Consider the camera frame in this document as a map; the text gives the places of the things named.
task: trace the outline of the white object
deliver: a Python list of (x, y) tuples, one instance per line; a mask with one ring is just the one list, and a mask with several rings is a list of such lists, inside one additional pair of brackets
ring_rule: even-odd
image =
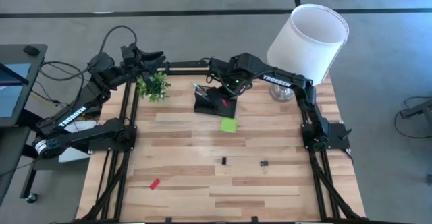
[[(65, 127), (65, 130), (73, 133), (81, 130), (91, 129), (98, 125), (97, 121), (78, 121), (69, 124)], [(70, 161), (77, 161), (80, 159), (89, 158), (90, 155), (82, 151), (76, 150), (75, 148), (69, 147), (59, 156), (59, 163), (66, 163)]]
[(349, 34), (345, 19), (322, 5), (301, 5), (267, 52), (269, 65), (320, 84)]

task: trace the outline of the red block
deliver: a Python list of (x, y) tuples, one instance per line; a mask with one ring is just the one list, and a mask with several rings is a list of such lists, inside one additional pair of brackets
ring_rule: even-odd
[(161, 182), (161, 180), (159, 180), (159, 179), (156, 179), (155, 181), (153, 181), (153, 183), (150, 185), (150, 189), (154, 190), (160, 182)]

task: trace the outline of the caster wheel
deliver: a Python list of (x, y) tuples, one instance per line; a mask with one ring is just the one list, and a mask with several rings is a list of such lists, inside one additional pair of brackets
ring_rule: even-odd
[(28, 197), (27, 197), (27, 203), (28, 204), (33, 204), (33, 203), (35, 203), (37, 200), (38, 200), (38, 194), (35, 194), (35, 193), (30, 193), (29, 195), (28, 195)]

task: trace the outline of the green square block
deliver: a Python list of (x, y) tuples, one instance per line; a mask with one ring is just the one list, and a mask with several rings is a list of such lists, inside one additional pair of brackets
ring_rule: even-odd
[(231, 118), (222, 118), (221, 131), (236, 133), (237, 131), (237, 120)]

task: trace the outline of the black desk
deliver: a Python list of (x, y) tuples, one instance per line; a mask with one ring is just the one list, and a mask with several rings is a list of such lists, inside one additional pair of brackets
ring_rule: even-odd
[[(38, 157), (36, 150), (26, 145), (26, 141), (30, 131), (36, 129), (36, 123), (42, 118), (25, 110), (24, 106), (32, 91), (32, 87), (38, 76), (39, 67), (43, 62), (48, 46), (32, 45), (40, 51), (37, 56), (31, 56), (23, 52), (25, 46), (26, 45), (0, 45), (0, 63), (31, 64), (26, 76), (28, 85), (24, 85), (21, 89), (11, 117), (0, 117), (0, 175), (15, 169), (21, 156), (30, 157), (32, 159), (37, 159)], [(20, 198), (27, 198), (29, 196), (36, 175), (36, 170), (33, 168), (34, 163), (30, 166)], [(3, 202), (14, 173), (15, 171), (11, 171), (0, 177), (0, 204)]]

